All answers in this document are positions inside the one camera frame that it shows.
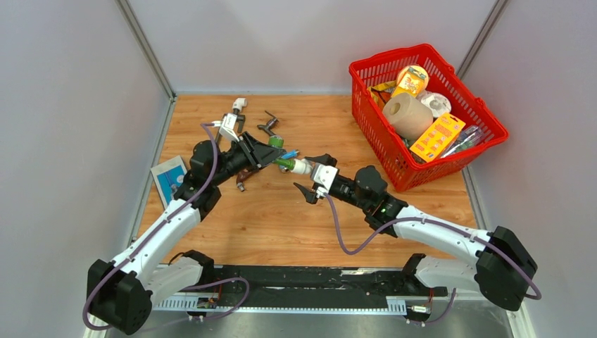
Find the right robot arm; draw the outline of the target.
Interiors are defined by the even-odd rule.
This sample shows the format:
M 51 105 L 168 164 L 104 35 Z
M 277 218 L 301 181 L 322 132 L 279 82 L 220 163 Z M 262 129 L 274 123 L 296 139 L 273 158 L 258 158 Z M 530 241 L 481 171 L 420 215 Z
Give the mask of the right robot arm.
M 451 255 L 438 259 L 414 254 L 401 278 L 409 294 L 426 288 L 445 287 L 480 293 L 492 304 L 518 311 L 525 299 L 540 300 L 542 293 L 533 281 L 536 261 L 518 236 L 506 227 L 494 230 L 466 227 L 421 211 L 387 190 L 388 184 L 373 165 L 359 169 L 355 176 L 343 176 L 337 161 L 328 154 L 292 159 L 289 172 L 308 175 L 311 188 L 297 188 L 310 204 L 326 200 L 332 210 L 335 231 L 341 236 L 335 201 L 360 209 L 373 233 L 357 248 L 341 249 L 348 255 L 362 251 L 377 235 L 388 234 L 434 247 Z

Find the blue faucet with white elbow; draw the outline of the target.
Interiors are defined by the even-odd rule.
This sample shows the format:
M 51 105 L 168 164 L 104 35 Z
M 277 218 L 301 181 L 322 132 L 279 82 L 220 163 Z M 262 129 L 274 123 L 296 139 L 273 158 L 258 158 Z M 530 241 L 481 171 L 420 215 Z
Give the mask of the blue faucet with white elbow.
M 300 154 L 300 151 L 297 149 L 291 150 L 280 157 L 280 159 L 292 159 L 296 158 Z

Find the white plastic elbow fitting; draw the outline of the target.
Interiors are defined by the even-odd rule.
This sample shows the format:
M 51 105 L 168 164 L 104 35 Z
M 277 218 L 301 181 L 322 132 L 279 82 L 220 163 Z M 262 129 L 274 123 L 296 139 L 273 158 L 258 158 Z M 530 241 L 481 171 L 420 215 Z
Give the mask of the white plastic elbow fitting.
M 311 161 L 307 160 L 306 158 L 302 159 L 293 159 L 294 166 L 289 171 L 291 173 L 299 174 L 299 175 L 309 175 L 313 171 L 313 164 Z

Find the red plastic shopping basket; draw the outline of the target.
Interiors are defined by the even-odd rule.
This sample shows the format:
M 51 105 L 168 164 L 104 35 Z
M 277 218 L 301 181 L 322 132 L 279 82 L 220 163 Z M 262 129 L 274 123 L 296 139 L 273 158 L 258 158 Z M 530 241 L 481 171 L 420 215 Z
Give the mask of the red plastic shopping basket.
M 481 128 L 483 135 L 478 145 L 431 163 L 419 164 L 415 161 L 369 91 L 371 86 L 395 79 L 407 65 L 423 67 L 430 76 L 428 90 L 446 96 L 455 117 Z M 393 187 L 399 192 L 456 173 L 486 150 L 509 138 L 509 132 L 485 102 L 473 95 L 456 75 L 455 68 L 431 44 L 375 54 L 352 62 L 348 71 L 352 77 L 352 115 Z

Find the long grey faucet white elbow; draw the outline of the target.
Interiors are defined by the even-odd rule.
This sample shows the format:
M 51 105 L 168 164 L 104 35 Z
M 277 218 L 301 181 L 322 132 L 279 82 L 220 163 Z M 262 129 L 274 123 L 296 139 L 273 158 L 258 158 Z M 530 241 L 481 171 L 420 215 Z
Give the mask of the long grey faucet white elbow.
M 242 114 L 241 112 L 243 111 L 243 109 L 246 106 L 247 106 L 247 99 L 242 98 L 242 97 L 237 98 L 234 101 L 234 103 L 232 104 L 232 112 L 231 113 L 233 113 L 237 116 L 237 122 L 236 122 L 236 125 L 234 126 L 234 131 L 237 133 L 238 136 L 243 132 L 246 116 L 244 114 Z

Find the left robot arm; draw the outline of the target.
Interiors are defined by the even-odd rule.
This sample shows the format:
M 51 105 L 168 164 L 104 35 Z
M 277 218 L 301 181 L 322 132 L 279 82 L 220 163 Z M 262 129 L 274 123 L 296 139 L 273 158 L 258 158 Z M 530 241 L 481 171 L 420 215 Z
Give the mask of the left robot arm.
M 137 241 L 110 261 L 96 260 L 87 273 L 87 299 L 82 310 L 91 330 L 94 316 L 111 327 L 134 334 L 146 322 L 155 305 L 193 286 L 206 292 L 215 283 L 202 254 L 186 253 L 173 265 L 158 265 L 183 236 L 196 227 L 221 197 L 219 185 L 243 170 L 260 170 L 286 153 L 281 146 L 258 141 L 243 132 L 221 151 L 214 137 L 199 142 L 189 159 L 189 169 L 173 200 L 162 215 Z

